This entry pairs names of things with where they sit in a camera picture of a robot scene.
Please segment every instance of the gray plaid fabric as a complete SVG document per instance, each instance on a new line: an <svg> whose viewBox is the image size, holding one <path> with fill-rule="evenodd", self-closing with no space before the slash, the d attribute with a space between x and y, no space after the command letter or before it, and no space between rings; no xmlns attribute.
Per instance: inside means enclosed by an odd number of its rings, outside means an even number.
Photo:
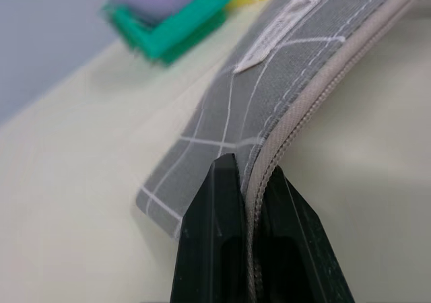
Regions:
<svg viewBox="0 0 431 303"><path fill-rule="evenodd" d="M259 65L233 74L290 0L273 0L204 95L182 137L142 186L137 205L173 238L211 163L235 153L245 194L253 164L278 119L350 35L386 0L323 0Z"/></svg>

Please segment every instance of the gray wall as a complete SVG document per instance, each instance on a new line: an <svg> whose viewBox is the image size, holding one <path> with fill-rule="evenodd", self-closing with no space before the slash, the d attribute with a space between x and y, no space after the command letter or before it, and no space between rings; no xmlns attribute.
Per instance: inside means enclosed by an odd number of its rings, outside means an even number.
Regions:
<svg viewBox="0 0 431 303"><path fill-rule="evenodd" d="M115 38L106 0L0 0L0 125Z"/></svg>

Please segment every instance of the zipper teeth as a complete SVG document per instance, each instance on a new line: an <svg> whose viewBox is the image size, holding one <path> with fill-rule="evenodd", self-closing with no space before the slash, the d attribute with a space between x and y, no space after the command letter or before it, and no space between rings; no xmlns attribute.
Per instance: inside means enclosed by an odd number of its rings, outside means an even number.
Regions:
<svg viewBox="0 0 431 303"><path fill-rule="evenodd" d="M261 211L262 211L262 203L263 203L263 194L265 192L265 189L267 187L267 184L269 182L269 178L271 177L273 171L275 170L275 167L277 166L278 162L280 161L281 157L283 157L284 153L286 152L287 148L290 146L290 144L293 142L295 137L298 135L298 133L301 131L303 126L311 119L313 114L317 111L317 109L320 107L320 105L327 99L329 94L337 87L339 82L345 77L345 75L352 69L352 67L360 61L360 59L371 49L371 47L384 36L389 29L391 29L393 24L389 22L384 27L382 27L370 40L345 64L343 69L329 82L327 87L322 91L322 93L319 95L319 97L314 101L310 109L306 112L306 114L301 118L299 123L295 126L293 131L289 134L288 138L283 142L283 144L279 147L277 152L275 153L273 159L271 160L268 169L265 171L263 175L263 179L261 181L261 184L259 185L259 190L257 192L257 197L255 201L255 216L254 216L254 234L256 235L258 233L259 229L259 222L261 217ZM259 264L259 261L255 260L253 264L255 271L260 271L261 266ZM263 282L262 282L262 273L258 272L255 273L255 288L257 289L263 289Z"/></svg>

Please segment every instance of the fabric label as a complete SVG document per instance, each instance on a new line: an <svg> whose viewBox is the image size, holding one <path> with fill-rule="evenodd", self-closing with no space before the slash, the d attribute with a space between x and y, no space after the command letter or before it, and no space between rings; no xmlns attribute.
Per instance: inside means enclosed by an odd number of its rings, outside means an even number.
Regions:
<svg viewBox="0 0 431 303"><path fill-rule="evenodd" d="M291 0L266 27L254 45L236 66L234 73L262 62L277 43L322 0Z"/></svg>

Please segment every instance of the green plastic object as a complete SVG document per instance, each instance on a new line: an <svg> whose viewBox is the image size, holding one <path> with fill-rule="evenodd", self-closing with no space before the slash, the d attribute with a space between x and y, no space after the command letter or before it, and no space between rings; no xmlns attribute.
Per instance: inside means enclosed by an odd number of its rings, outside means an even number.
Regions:
<svg viewBox="0 0 431 303"><path fill-rule="evenodd" d="M104 12L123 40L151 60L169 64L226 20L230 0L194 0L155 28L146 26L124 5L108 3Z"/></svg>

